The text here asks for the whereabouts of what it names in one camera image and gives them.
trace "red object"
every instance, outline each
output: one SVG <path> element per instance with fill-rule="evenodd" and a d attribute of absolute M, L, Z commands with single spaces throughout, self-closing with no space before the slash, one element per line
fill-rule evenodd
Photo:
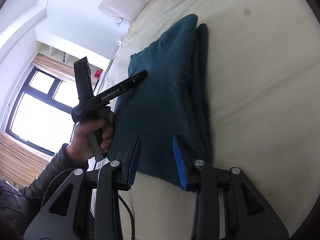
<path fill-rule="evenodd" d="M 96 78 L 100 78 L 101 74 L 102 74 L 103 69 L 98 68 L 97 71 L 95 72 L 94 76 Z"/>

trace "metal bolt head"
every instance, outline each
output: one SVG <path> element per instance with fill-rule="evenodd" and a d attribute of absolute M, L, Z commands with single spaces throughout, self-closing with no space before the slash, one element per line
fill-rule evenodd
<path fill-rule="evenodd" d="M 111 165 L 112 167 L 117 167 L 117 166 L 119 166 L 119 164 L 120 164 L 119 161 L 112 161 L 112 162 L 110 163 L 110 165 Z"/>
<path fill-rule="evenodd" d="M 76 169 L 75 171 L 74 171 L 74 174 L 76 175 L 76 176 L 79 176 L 79 175 L 81 175 L 83 173 L 83 170 L 82 169 Z"/>
<path fill-rule="evenodd" d="M 231 171 L 232 171 L 233 174 L 236 174 L 236 175 L 240 174 L 240 172 L 241 172 L 241 170 L 239 168 L 237 168 L 237 167 L 232 168 Z"/>
<path fill-rule="evenodd" d="M 197 166 L 203 166 L 203 165 L 204 165 L 204 161 L 203 161 L 203 160 L 196 160 L 196 161 L 195 161 L 195 165 L 197 165 Z"/>

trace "hand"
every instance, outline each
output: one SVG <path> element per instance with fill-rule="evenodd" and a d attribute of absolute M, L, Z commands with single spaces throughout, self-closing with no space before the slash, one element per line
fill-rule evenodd
<path fill-rule="evenodd" d="M 101 128 L 103 130 L 101 148 L 105 152 L 109 152 L 115 132 L 114 123 L 115 114 L 112 111 L 110 112 L 107 122 L 104 119 L 98 119 L 77 123 L 73 131 L 71 143 L 66 147 L 68 158 L 75 165 L 82 165 L 91 159 L 93 157 L 93 151 L 89 145 L 88 134 L 91 131 L 96 131 Z"/>

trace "white bedsheet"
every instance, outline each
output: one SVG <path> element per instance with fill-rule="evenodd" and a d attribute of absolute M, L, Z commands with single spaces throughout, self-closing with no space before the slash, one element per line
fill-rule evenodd
<path fill-rule="evenodd" d="M 127 78 L 130 55 L 191 13 L 209 28 L 213 165 L 240 167 L 292 234 L 320 193 L 319 23 L 305 0 L 152 0 L 124 38 L 103 90 Z M 189 239 L 192 193 L 138 173 L 121 195 L 138 240 Z M 122 207 L 121 216 L 130 239 Z"/>

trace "curtain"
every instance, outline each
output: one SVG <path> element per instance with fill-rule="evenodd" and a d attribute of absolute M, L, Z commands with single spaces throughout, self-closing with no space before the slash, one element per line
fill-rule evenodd
<path fill-rule="evenodd" d="M 57 78 L 60 78 L 61 80 L 67 83 L 76 82 L 75 72 L 73 68 L 63 63 L 60 63 L 52 58 L 38 53 L 38 55 L 35 57 L 32 63 L 38 68 L 46 71 L 47 73 Z M 93 86 L 95 86 L 95 84 L 98 81 L 98 79 L 94 76 L 94 71 L 91 71 L 91 81 Z"/>
<path fill-rule="evenodd" d="M 51 159 L 51 156 L 0 132 L 0 171 L 15 183 L 29 185 Z"/>

